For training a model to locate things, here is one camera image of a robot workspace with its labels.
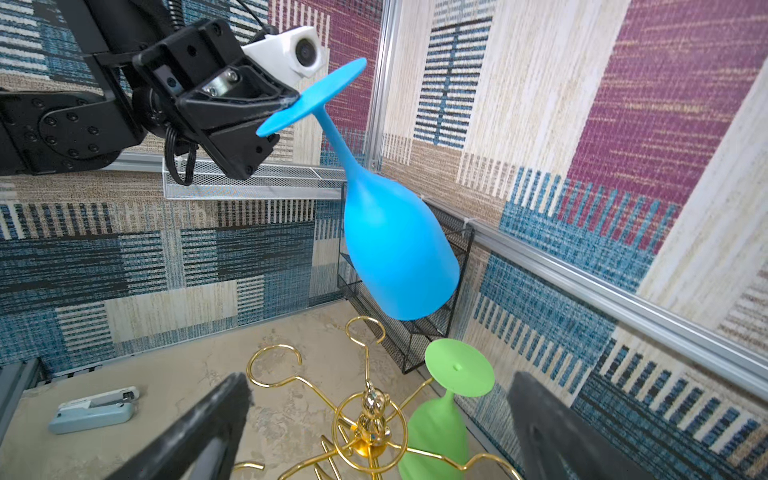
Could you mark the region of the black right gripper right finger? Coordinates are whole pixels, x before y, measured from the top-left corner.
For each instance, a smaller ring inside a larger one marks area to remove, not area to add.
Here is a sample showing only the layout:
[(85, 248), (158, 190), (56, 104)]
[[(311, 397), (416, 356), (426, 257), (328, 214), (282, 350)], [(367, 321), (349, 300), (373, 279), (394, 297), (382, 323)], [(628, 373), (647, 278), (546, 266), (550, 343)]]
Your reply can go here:
[(530, 373), (514, 375), (507, 401), (526, 479), (650, 479)]

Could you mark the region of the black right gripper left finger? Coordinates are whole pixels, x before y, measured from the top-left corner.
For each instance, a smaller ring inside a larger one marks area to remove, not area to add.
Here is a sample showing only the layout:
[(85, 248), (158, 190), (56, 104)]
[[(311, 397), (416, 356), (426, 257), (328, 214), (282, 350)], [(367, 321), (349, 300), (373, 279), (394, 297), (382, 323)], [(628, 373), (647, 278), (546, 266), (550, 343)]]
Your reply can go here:
[(232, 373), (110, 479), (228, 479), (252, 405), (249, 382)]

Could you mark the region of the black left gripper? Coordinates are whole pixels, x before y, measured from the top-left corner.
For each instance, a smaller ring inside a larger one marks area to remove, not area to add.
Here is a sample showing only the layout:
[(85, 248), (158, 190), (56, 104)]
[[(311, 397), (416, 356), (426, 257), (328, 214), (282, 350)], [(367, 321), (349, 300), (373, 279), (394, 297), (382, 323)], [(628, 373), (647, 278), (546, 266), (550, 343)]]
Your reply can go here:
[[(175, 121), (188, 129), (221, 129), (266, 120), (300, 96), (244, 59), (229, 24), (216, 18), (176, 31), (136, 54), (132, 64)], [(202, 147), (226, 177), (248, 180), (279, 140), (279, 134), (260, 137), (255, 128), (235, 128), (208, 136)]]

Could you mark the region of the green wine glass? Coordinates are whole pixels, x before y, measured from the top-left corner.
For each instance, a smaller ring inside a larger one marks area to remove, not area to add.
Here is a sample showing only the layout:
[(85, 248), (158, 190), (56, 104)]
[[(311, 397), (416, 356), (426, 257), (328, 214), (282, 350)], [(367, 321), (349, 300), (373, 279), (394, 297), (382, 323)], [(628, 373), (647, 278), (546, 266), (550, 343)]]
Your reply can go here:
[(425, 363), (446, 393), (414, 411), (408, 421), (408, 446), (463, 465), (470, 459), (468, 432), (454, 397), (488, 394), (495, 384), (493, 367), (476, 348), (450, 338), (431, 342), (425, 352)]

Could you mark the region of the blue wine glass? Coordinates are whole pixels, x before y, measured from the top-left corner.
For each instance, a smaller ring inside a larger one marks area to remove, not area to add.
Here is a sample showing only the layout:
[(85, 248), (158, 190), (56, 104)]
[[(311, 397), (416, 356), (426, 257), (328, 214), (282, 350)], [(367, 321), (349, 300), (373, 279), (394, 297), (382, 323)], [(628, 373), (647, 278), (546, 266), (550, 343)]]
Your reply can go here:
[(383, 312), (414, 321), (436, 312), (455, 293), (460, 268), (426, 203), (400, 183), (358, 163), (326, 104), (366, 68), (359, 58), (309, 87), (289, 108), (271, 115), (256, 134), (267, 137), (312, 115), (336, 152), (347, 180), (346, 246), (352, 264)]

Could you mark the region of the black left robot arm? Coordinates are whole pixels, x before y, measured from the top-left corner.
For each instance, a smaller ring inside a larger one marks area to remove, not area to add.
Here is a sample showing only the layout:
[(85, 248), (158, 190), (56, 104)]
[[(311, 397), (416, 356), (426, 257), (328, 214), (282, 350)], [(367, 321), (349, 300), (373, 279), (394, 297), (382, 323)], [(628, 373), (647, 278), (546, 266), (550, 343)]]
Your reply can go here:
[(178, 1), (62, 1), (58, 5), (97, 92), (3, 90), (5, 176), (111, 165), (146, 136), (164, 141), (174, 181), (193, 181), (199, 151), (246, 180), (279, 135), (258, 134), (299, 91), (249, 58), (222, 18), (186, 24)]

